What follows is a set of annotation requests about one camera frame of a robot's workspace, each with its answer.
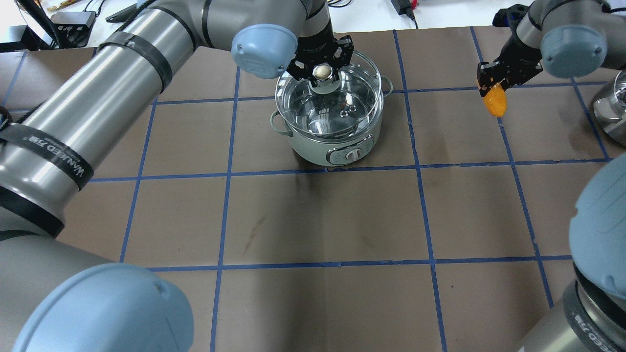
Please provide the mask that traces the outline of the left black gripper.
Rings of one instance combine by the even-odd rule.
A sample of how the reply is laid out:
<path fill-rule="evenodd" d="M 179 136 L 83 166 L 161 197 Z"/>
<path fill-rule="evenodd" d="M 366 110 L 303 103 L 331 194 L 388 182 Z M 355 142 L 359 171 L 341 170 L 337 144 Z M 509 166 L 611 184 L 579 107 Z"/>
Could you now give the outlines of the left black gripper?
<path fill-rule="evenodd" d="M 298 39 L 295 58 L 291 60 L 286 71 L 296 80 L 307 82 L 311 88 L 315 88 L 316 82 L 327 78 L 318 78 L 314 70 L 317 66 L 326 65 L 331 67 L 330 77 L 333 82 L 340 82 L 343 67 L 350 64 L 353 52 L 351 36 L 336 39 L 332 23 L 328 22 L 319 33 Z"/>

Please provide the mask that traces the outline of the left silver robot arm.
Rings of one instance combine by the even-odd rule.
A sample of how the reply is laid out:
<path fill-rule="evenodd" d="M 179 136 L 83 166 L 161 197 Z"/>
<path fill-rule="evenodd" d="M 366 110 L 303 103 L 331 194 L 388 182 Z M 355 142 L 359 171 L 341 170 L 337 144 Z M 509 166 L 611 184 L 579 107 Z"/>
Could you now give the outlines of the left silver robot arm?
<path fill-rule="evenodd" d="M 325 0 L 153 0 L 23 122 L 1 124 L 1 350 L 187 352 L 185 294 L 57 241 L 65 208 L 201 46 L 259 78 L 313 79 L 339 43 Z"/>

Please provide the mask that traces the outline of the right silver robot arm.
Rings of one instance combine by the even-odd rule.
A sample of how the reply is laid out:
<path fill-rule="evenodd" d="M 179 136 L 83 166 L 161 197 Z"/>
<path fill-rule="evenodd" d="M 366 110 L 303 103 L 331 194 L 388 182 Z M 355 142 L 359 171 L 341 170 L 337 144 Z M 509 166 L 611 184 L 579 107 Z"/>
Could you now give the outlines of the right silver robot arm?
<path fill-rule="evenodd" d="M 625 111 L 595 105 L 625 74 L 625 13 L 607 0 L 506 0 L 479 51 L 481 97 L 509 93 L 505 146 L 521 176 L 552 307 L 514 352 L 625 350 Z"/>

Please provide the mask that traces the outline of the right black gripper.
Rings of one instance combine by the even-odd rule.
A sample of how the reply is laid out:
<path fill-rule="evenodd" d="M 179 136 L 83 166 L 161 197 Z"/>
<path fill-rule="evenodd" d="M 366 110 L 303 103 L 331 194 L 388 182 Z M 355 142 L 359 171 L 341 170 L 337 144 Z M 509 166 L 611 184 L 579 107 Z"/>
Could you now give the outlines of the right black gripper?
<path fill-rule="evenodd" d="M 503 90 L 522 85 L 543 71 L 541 51 L 525 44 L 516 29 L 493 62 L 477 65 L 477 83 L 482 98 L 500 84 Z"/>

